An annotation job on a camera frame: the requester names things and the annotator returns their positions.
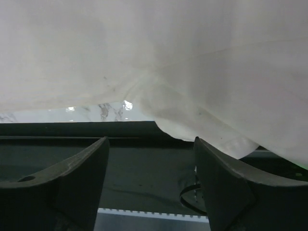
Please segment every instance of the black wire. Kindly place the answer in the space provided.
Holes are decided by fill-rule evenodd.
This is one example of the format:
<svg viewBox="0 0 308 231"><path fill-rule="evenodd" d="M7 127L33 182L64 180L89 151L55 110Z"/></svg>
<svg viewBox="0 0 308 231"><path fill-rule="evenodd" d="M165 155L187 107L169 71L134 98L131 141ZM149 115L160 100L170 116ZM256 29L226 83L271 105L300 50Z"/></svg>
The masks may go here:
<svg viewBox="0 0 308 231"><path fill-rule="evenodd" d="M183 198L183 195L185 193L188 193L192 190L200 190L201 189L201 184L194 184L194 185L191 185L191 186L188 186L186 187L185 189L183 189L181 192L180 192L180 202L183 206L189 208L190 210L202 215L202 216L207 216L207 212L189 204L184 198Z"/></svg>

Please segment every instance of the white cloth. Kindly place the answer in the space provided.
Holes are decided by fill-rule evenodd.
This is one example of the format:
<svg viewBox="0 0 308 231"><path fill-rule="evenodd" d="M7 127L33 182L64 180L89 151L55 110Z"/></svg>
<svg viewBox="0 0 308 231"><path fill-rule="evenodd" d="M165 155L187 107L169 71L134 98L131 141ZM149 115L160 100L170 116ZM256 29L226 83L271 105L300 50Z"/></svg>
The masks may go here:
<svg viewBox="0 0 308 231"><path fill-rule="evenodd" d="M2 0L0 111L123 99L173 137L308 167L307 0Z"/></svg>

